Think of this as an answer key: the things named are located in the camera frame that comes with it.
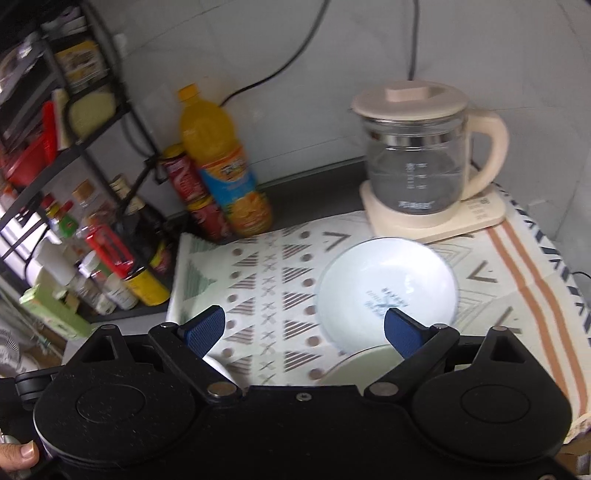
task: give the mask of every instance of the glass kettle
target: glass kettle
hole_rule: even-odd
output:
[[[460,200],[493,181],[509,146],[507,128],[496,113],[467,106],[460,90],[420,80],[393,82],[354,98],[353,110],[369,134],[365,160],[371,189],[382,204],[409,215],[439,214],[446,221]],[[469,179],[472,132],[488,135],[491,150]]]

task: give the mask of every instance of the human thumb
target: human thumb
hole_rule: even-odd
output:
[[[25,445],[0,443],[0,468],[7,472],[30,468],[38,461],[39,450],[33,441]]]

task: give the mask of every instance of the screw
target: screw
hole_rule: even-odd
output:
[[[221,398],[232,395],[237,389],[236,385],[231,382],[215,382],[207,387],[207,392],[216,398]]]
[[[312,400],[312,395],[310,395],[309,393],[298,393],[295,396],[295,399],[297,401],[309,401]]]
[[[369,386],[369,391],[376,397],[391,397],[398,393],[398,386],[390,382],[376,382]]]

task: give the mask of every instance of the red can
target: red can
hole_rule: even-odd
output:
[[[211,195],[187,205],[187,210],[209,240],[219,242],[232,234],[222,210]]]
[[[188,205],[209,195],[193,160],[181,144],[171,145],[163,153],[162,166],[174,189]]]

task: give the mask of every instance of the yellow can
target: yellow can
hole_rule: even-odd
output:
[[[133,271],[123,283],[148,307],[160,305],[170,298],[170,291],[145,267]]]

